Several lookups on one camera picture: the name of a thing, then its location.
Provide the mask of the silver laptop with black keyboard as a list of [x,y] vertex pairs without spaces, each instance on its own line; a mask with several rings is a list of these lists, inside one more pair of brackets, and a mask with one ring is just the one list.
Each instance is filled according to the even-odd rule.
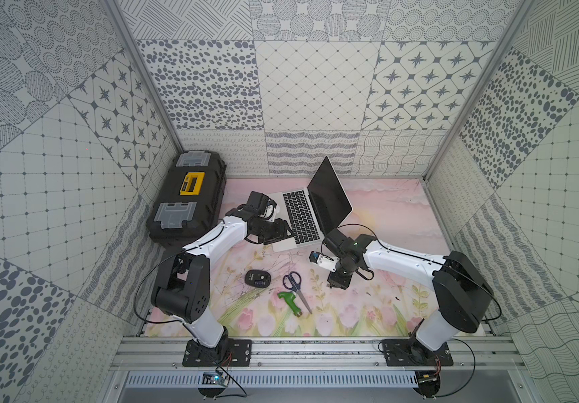
[[320,243],[353,212],[348,194],[328,157],[323,159],[308,186],[269,197],[277,203],[275,216],[287,221],[294,233],[273,244],[276,253]]

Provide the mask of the black wireless mouse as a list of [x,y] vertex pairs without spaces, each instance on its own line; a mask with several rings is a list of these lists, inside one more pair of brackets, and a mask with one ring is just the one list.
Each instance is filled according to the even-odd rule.
[[245,274],[245,284],[258,289],[265,289],[271,285],[272,276],[265,270],[249,270]]

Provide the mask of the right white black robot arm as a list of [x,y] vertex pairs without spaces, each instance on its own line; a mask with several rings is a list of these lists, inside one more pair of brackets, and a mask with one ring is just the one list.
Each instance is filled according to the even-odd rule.
[[410,348],[435,352],[459,332],[479,330],[494,292],[474,264],[461,252],[429,255],[405,250],[381,241],[373,231],[356,238],[339,228],[326,235],[322,246],[327,254],[313,251],[309,260],[329,270],[331,288],[346,290],[353,275],[363,271],[371,280],[387,272],[429,288],[437,299],[437,310],[415,326]]

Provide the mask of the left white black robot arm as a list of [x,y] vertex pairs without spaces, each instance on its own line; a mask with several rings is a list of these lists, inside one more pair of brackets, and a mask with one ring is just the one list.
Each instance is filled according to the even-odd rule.
[[151,304],[182,322],[198,346],[222,356],[228,331],[213,316],[210,269],[232,247],[251,236],[255,244],[272,244],[294,237],[290,224],[276,216],[276,202],[253,191],[246,203],[230,210],[215,228],[182,248],[171,263],[158,267]]

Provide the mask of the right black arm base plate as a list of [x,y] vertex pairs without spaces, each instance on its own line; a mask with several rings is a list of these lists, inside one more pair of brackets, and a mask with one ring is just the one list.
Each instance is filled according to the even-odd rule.
[[453,358],[447,344],[436,351],[430,351],[416,340],[384,339],[378,343],[378,350],[388,367],[447,367],[453,366]]

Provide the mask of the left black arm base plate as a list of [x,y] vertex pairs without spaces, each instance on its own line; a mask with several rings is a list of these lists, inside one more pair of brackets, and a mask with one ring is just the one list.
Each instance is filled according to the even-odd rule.
[[195,340],[186,344],[182,366],[185,368],[217,367],[227,364],[233,367],[249,367],[252,340],[222,339],[214,348],[207,348]]

